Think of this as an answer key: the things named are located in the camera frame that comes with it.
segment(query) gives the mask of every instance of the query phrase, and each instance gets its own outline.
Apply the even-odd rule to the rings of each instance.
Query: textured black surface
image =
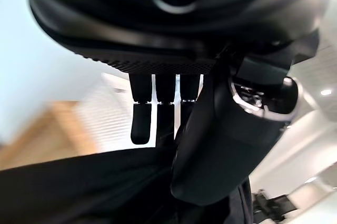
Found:
[[[130,149],[1,171],[1,224],[252,223],[248,180],[207,207],[174,199],[174,155]]]

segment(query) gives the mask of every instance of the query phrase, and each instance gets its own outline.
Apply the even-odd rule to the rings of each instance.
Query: robotic hand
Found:
[[[157,146],[177,145],[172,195],[200,206],[226,197],[291,123],[301,85],[287,74],[315,55],[328,2],[29,0],[51,38],[129,73],[136,144],[150,135],[156,75]],[[177,74],[182,124],[174,139]]]

